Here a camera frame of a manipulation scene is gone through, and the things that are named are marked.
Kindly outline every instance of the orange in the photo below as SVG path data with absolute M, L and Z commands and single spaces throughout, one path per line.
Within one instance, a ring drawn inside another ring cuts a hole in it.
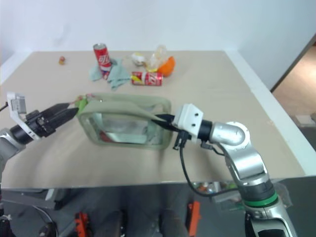
M 167 77 L 173 72 L 175 64 L 176 62 L 174 60 L 174 57 L 171 56 L 158 68 L 157 72 L 162 73 L 165 77 Z

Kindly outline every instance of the green ring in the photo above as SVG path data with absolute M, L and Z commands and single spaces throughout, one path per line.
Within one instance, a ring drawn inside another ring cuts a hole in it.
M 261 200 L 261 201 L 243 201 L 245 205 L 247 206 L 266 206 L 269 205 L 270 203 L 274 202 L 277 199 L 277 193 L 275 192 L 271 197 Z

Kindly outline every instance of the upright soda can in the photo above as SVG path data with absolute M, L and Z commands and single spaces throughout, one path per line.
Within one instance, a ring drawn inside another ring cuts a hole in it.
M 162 73 L 132 72 L 133 85 L 162 85 Z
M 108 76 L 112 66 L 108 53 L 108 48 L 104 43 L 97 43 L 93 46 L 93 50 L 98 60 L 99 67 L 103 72 L 103 75 Z

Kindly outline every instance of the orange tool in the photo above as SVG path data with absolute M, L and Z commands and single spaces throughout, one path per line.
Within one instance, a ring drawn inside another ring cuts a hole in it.
M 199 214 L 200 203 L 194 201 L 188 205 L 189 216 L 188 216 L 188 231 L 190 237 L 195 237 L 198 231 L 198 221 L 201 219 Z
M 78 237 L 89 237 L 88 215 L 82 212 L 75 214 L 76 232 Z

